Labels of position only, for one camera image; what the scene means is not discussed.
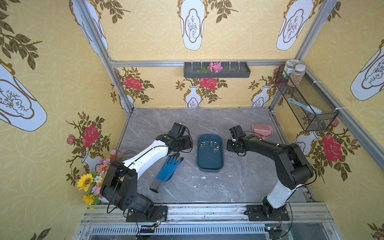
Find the glass jar behind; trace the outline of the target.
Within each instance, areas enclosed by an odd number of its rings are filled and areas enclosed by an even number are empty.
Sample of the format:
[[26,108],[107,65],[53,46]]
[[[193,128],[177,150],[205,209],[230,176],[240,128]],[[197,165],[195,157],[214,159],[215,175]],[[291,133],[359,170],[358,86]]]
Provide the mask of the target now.
[[300,60],[291,59],[286,61],[284,69],[282,71],[282,77],[289,79],[291,72],[295,69],[296,65],[302,64]]

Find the pink flower on shelf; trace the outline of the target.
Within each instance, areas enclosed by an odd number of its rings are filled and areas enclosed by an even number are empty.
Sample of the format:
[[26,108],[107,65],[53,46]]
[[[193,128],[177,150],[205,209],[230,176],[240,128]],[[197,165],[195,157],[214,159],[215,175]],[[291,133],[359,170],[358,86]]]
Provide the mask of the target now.
[[222,69],[223,67],[220,62],[211,62],[208,66],[208,70],[211,73],[220,73]]

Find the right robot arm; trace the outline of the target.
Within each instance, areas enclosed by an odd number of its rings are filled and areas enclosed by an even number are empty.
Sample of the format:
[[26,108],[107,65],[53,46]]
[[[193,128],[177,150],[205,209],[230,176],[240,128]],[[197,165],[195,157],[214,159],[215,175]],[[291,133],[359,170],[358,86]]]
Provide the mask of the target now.
[[240,157],[254,152],[274,161],[278,182],[263,200],[270,211],[285,207],[292,194],[315,175],[314,168],[296,144],[277,144],[249,135],[228,140],[227,151]]

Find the blue grey work glove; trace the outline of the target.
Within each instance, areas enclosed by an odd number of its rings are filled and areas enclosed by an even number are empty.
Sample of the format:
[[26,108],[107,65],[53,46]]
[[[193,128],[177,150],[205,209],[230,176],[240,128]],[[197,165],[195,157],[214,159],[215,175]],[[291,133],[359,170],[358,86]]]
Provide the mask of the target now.
[[150,190],[158,193],[160,188],[172,177],[175,170],[183,160],[184,158],[180,157],[179,153],[169,156],[152,183]]

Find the light blue brush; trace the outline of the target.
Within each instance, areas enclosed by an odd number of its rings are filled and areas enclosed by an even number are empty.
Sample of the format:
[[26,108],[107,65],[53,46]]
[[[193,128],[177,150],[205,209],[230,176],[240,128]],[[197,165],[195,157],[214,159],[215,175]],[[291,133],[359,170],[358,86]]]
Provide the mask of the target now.
[[288,102],[303,108],[305,111],[307,111],[311,114],[314,114],[314,115],[322,115],[323,114],[321,109],[319,109],[315,106],[312,106],[312,105],[304,105],[304,104],[302,104],[302,103],[300,103],[300,102],[298,102],[292,98],[289,98]]

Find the dark grey wall shelf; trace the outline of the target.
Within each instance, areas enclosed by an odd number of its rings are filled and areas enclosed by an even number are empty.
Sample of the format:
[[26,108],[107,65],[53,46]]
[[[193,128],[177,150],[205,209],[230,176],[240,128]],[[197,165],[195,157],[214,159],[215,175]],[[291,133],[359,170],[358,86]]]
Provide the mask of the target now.
[[184,77],[187,79],[249,78],[251,69],[242,61],[184,62]]

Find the pink plastic comb brush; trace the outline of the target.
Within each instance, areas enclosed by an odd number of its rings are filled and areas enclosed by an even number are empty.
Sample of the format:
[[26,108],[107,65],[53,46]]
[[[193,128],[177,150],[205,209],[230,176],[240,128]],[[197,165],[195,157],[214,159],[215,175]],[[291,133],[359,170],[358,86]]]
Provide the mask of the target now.
[[274,133],[273,128],[267,124],[253,123],[251,128],[252,132],[261,137],[263,140],[267,140]]

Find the teal plastic storage box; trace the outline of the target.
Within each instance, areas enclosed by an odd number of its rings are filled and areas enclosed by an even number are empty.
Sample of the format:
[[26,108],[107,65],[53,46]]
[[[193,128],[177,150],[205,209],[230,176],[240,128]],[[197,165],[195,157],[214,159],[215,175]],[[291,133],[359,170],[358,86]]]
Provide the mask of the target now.
[[218,173],[224,167],[223,140],[219,135],[199,136],[197,166],[205,173]]

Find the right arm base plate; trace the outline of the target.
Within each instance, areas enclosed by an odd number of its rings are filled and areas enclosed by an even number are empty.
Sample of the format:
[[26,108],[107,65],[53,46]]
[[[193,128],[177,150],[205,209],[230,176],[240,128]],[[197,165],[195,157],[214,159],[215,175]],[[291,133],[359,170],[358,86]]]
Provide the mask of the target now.
[[249,221],[289,221],[290,216],[285,206],[274,209],[265,205],[247,205],[244,215]]

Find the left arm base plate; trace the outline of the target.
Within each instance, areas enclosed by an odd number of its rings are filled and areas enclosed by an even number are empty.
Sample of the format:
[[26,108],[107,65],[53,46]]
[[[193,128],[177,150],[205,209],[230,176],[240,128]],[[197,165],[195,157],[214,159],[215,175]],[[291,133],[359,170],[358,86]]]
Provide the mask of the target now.
[[168,206],[166,205],[154,205],[150,207],[150,209],[145,213],[140,213],[136,210],[129,209],[127,216],[126,216],[126,222],[127,223],[153,223],[161,218],[164,218],[165,221],[167,220],[168,216]]

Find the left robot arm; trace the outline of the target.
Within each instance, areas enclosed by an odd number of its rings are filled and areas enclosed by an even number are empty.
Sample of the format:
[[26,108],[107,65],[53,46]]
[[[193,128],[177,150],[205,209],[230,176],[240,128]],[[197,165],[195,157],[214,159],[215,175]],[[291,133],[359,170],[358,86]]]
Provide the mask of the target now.
[[192,150],[191,135],[160,135],[156,140],[136,156],[111,163],[101,186],[100,194],[120,210],[132,210],[146,218],[154,211],[154,202],[137,191],[140,176],[154,163],[167,158],[158,176],[155,178],[155,190],[167,182],[179,164],[184,160],[180,152]]

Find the colourful artificial flower bouquet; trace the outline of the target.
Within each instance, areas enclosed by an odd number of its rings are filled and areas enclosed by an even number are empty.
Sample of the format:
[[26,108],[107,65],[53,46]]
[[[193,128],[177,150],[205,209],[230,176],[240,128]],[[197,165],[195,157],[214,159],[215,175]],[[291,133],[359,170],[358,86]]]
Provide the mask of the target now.
[[102,159],[96,157],[92,159],[86,155],[86,164],[90,167],[90,173],[84,174],[77,181],[79,191],[84,191],[83,201],[88,206],[107,204],[109,201],[102,197],[101,187],[106,177],[109,166],[113,162],[122,162],[134,157],[137,153],[134,151],[112,150],[110,155]]

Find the spice jar white lid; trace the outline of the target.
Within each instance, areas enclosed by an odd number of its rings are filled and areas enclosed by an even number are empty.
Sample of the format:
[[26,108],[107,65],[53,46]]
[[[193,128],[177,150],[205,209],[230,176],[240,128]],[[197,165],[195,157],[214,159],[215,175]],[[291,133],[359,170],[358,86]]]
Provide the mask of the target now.
[[305,75],[306,66],[303,64],[297,64],[290,74],[288,85],[290,87],[298,86]]

